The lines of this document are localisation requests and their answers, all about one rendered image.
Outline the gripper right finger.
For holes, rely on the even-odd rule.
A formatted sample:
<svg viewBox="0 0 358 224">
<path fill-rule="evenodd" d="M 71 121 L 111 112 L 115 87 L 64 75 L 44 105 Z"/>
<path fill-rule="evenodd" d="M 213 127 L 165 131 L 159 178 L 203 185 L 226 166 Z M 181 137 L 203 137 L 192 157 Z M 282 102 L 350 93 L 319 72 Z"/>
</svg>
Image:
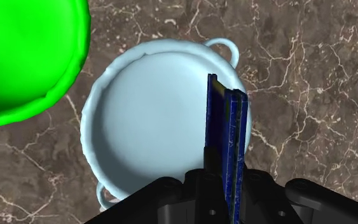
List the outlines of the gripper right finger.
<svg viewBox="0 0 358 224">
<path fill-rule="evenodd" d="M 358 224 L 358 202 L 303 178 L 280 186 L 244 167 L 240 224 Z"/>
</svg>

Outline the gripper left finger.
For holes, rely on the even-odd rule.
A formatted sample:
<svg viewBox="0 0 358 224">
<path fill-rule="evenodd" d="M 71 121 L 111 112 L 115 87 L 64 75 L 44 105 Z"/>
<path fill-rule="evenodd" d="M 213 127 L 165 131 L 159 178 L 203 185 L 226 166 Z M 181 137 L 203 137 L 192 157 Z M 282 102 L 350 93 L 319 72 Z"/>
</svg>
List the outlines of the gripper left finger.
<svg viewBox="0 0 358 224">
<path fill-rule="evenodd" d="M 158 178 L 85 224 L 229 224 L 219 150 L 206 146 L 203 166 L 183 183 Z"/>
</svg>

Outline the blue book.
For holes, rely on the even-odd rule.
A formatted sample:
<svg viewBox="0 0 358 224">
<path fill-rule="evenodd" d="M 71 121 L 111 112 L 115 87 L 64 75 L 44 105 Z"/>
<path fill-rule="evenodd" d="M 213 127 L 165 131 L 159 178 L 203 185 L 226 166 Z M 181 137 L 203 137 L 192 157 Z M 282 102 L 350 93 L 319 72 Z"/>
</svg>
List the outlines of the blue book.
<svg viewBox="0 0 358 224">
<path fill-rule="evenodd" d="M 249 143 L 248 96 L 239 89 L 230 90 L 209 74 L 205 145 L 215 148 L 221 157 L 221 177 L 230 224 L 240 224 L 240 205 L 244 154 Z"/>
</svg>

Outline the bright green bowl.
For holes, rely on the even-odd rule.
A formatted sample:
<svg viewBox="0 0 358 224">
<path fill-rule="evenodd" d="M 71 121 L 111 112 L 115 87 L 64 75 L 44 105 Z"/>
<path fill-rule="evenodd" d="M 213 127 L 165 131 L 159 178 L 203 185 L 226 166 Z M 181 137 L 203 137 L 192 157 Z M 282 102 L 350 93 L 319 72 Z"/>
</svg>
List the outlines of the bright green bowl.
<svg viewBox="0 0 358 224">
<path fill-rule="evenodd" d="M 0 0 L 0 126 L 58 102 L 90 46 L 88 0 Z"/>
</svg>

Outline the light blue two-handled bowl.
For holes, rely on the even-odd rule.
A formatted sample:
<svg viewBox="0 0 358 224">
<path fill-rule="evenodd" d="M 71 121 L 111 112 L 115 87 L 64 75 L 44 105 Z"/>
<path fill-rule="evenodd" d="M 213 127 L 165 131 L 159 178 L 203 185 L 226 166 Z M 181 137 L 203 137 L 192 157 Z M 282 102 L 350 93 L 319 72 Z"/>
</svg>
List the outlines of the light blue two-handled bowl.
<svg viewBox="0 0 358 224">
<path fill-rule="evenodd" d="M 83 154 L 108 209 L 163 177 L 183 180 L 203 165 L 207 78 L 243 90 L 236 44 L 155 39 L 115 58 L 92 85 L 80 123 Z"/>
</svg>

